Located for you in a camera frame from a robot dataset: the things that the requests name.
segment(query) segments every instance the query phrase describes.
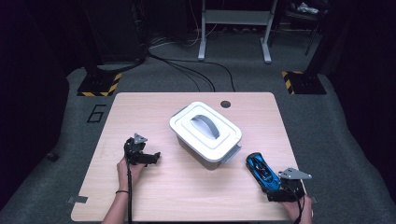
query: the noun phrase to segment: black and yellow striped base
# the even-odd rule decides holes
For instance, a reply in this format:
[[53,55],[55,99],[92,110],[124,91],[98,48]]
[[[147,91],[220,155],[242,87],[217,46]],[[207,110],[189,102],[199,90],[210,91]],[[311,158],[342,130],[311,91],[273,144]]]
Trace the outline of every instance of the black and yellow striped base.
[[78,88],[78,96],[111,96],[117,88],[122,74],[104,76],[100,84],[91,83],[85,78]]
[[289,94],[326,94],[318,77],[309,77],[301,71],[282,71]]

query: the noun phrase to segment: toy car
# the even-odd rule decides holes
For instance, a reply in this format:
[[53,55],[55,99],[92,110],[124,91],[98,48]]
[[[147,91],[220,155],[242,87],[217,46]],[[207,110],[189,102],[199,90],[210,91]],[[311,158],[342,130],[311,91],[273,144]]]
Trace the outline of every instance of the toy car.
[[247,156],[247,168],[259,182],[263,192],[280,188],[279,177],[271,170],[260,152]]

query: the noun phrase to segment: lid handle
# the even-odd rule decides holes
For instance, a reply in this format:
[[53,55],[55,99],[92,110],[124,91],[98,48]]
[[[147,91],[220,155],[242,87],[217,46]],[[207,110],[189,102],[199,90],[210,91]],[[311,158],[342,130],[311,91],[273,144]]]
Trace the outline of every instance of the lid handle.
[[194,118],[192,118],[191,120],[201,120],[203,121],[207,127],[210,129],[210,132],[212,132],[212,135],[217,139],[219,137],[219,130],[216,127],[216,125],[213,123],[213,121],[208,118],[207,116],[204,115],[197,115]]

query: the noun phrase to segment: white desk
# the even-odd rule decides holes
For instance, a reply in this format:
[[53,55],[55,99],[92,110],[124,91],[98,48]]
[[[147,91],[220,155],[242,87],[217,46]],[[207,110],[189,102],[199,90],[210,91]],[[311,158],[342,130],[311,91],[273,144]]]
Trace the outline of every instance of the white desk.
[[[170,118],[194,101],[209,105],[242,131],[241,150],[214,171],[184,150],[169,126]],[[231,106],[221,107],[222,101]],[[118,189],[116,164],[134,133],[147,137],[146,153],[161,151],[161,157],[143,170],[134,187],[133,221],[289,219],[279,203],[268,202],[246,167],[246,157],[260,152],[275,172],[298,169],[272,93],[130,92],[114,100],[79,192],[88,201],[75,204],[73,220],[105,217]]]
[[265,25],[264,37],[260,39],[262,43],[262,54],[266,63],[271,63],[270,51],[268,49],[268,36],[275,15],[277,0],[273,0],[270,11],[243,11],[243,10],[206,10],[205,0],[202,3],[202,31],[201,45],[198,53],[198,60],[205,58],[206,50],[206,24],[246,24]]

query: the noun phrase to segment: storage box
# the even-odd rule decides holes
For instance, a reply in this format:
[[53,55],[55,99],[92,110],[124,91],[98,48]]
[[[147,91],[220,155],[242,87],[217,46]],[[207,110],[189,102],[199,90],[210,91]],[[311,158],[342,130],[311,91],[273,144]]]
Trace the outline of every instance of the storage box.
[[194,102],[169,121],[179,143],[206,169],[228,162],[241,147],[238,127],[202,102]]

